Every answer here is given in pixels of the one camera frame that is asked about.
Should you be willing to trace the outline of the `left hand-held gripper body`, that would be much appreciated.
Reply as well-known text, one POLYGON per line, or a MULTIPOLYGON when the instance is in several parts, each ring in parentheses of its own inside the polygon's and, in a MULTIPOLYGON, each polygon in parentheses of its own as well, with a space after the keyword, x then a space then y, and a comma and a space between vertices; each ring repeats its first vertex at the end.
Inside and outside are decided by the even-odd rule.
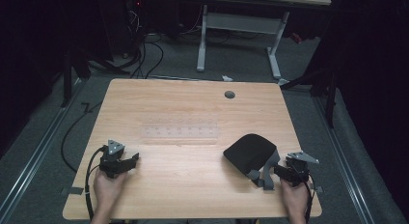
POLYGON ((121 174, 122 155, 124 153, 124 145, 109 140, 108 145, 103 150, 103 156, 100 158, 99 169, 104 172, 108 178, 115 179, 121 174))

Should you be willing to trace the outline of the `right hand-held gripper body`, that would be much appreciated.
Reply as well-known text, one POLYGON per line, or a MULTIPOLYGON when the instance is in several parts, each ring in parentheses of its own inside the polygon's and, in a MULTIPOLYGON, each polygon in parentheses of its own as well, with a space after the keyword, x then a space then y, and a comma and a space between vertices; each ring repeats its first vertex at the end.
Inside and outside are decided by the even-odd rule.
POLYGON ((310 176, 309 163, 319 164, 320 161, 303 151, 288 153, 286 156, 286 166, 290 172, 290 177, 287 181, 293 186, 307 182, 310 176))

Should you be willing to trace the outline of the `black and grey cloth item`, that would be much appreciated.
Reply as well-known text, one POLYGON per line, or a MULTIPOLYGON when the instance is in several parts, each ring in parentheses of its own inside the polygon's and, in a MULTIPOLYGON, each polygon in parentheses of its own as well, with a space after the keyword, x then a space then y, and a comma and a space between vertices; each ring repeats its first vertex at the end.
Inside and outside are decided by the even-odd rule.
POLYGON ((266 138, 250 133, 224 150, 224 157, 257 187, 274 190, 270 169, 280 161, 277 147, 266 138))

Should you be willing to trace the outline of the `person's right hand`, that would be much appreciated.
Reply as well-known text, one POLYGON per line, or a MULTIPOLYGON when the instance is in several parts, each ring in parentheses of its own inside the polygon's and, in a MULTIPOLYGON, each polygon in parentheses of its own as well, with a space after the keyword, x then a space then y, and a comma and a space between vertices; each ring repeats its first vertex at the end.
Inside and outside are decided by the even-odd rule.
POLYGON ((310 190, 302 184, 292 187, 291 184, 285 180, 281 180, 281 185, 283 204, 288 217, 295 215, 303 215, 305 217, 310 190))

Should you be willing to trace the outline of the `person's left hand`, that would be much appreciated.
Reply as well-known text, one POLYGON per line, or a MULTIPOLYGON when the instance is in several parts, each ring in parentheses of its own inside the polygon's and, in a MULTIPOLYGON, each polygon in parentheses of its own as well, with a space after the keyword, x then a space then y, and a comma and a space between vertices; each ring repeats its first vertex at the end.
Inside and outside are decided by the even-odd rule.
POLYGON ((107 211, 110 216, 122 193, 123 183, 126 177, 126 173, 121 173, 115 179, 110 179, 99 169, 95 171, 94 191, 97 199, 95 212, 104 210, 107 211))

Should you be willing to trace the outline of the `clear plastic sheet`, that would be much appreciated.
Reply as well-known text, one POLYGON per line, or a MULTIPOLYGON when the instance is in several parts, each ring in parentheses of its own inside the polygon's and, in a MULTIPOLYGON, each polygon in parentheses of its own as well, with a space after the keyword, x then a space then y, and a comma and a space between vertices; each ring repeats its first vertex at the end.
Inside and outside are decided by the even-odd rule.
POLYGON ((219 137, 218 117, 206 113, 148 115, 139 132, 156 144, 212 145, 219 137))

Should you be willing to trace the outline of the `black metal stand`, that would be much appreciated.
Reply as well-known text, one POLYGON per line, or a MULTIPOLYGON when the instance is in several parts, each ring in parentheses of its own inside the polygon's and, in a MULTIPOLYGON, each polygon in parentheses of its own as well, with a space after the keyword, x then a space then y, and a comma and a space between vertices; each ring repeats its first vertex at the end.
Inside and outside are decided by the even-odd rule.
POLYGON ((69 47, 64 55, 64 69, 63 69, 63 107, 67 107, 68 103, 73 98, 73 84, 72 71, 75 70, 80 79, 88 80, 91 76, 89 62, 93 61, 99 64, 99 70, 109 70, 114 73, 127 74, 124 69, 133 65, 134 60, 125 64, 115 66, 108 61, 97 57, 95 54, 80 48, 76 45, 69 47))
POLYGON ((334 127, 333 116, 336 105, 337 71, 331 69, 321 69, 308 72, 301 77, 285 82, 280 86, 282 90, 302 84, 311 84, 310 94, 312 97, 326 97, 324 106, 324 119, 330 128, 334 127))

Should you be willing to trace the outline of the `dark computer with red light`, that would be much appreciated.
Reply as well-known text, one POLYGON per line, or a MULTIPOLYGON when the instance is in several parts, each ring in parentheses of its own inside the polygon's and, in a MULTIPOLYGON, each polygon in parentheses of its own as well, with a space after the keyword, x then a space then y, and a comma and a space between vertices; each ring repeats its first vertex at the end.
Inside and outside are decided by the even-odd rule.
POLYGON ((134 54, 145 39, 148 14, 142 0, 125 0, 125 23, 130 37, 129 54, 134 54))

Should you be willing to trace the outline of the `white-framed desk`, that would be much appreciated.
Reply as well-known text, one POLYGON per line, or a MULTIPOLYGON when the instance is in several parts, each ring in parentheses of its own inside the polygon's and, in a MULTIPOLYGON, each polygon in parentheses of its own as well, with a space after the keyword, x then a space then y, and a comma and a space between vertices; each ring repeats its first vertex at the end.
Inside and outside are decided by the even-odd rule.
MULTIPOLYGON (((278 3, 288 6, 312 6, 313 8, 328 7, 331 0, 242 0, 255 5, 257 2, 267 4, 278 3)), ((197 71, 205 70, 206 55, 206 32, 208 29, 219 29, 227 31, 238 31, 245 33, 273 35, 272 44, 266 48, 267 57, 270 63, 272 75, 276 79, 281 79, 281 72, 278 66, 276 51, 285 31, 289 9, 284 9, 278 17, 261 17, 260 15, 234 14, 233 12, 210 12, 208 10, 209 0, 202 5, 202 27, 201 41, 199 45, 197 71)))

